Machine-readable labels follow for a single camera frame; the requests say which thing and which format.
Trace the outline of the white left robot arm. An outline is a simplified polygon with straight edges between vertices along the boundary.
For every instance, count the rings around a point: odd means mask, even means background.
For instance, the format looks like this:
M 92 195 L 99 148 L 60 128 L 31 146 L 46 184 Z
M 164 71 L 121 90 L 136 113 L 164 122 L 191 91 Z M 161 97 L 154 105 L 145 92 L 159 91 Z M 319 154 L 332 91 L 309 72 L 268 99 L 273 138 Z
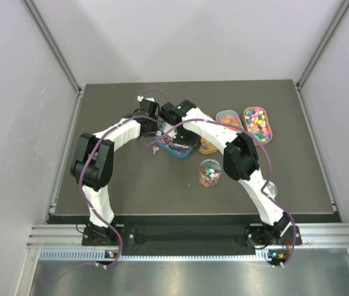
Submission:
M 121 242 L 119 232 L 112 224 L 115 214 L 108 190 L 114 153 L 140 135 L 155 132 L 158 125 L 159 104 L 153 98 L 139 97 L 138 101 L 139 108 L 132 114 L 101 132 L 83 133 L 78 140 L 70 172 L 89 208 L 83 245 L 103 246 Z

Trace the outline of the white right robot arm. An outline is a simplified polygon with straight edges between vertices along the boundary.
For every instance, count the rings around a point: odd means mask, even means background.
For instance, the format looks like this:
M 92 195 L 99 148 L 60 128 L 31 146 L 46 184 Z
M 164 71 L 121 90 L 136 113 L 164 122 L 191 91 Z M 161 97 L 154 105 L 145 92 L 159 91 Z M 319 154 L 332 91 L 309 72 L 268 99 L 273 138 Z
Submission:
M 266 239 L 272 244 L 281 243 L 294 219 L 276 201 L 277 192 L 270 186 L 271 173 L 267 179 L 263 177 L 254 137 L 241 127 L 230 128 L 227 123 L 212 120 L 188 100 L 177 106 L 165 104 L 159 115 L 176 131 L 198 135 L 222 153 L 224 172 L 244 187 L 255 204 Z

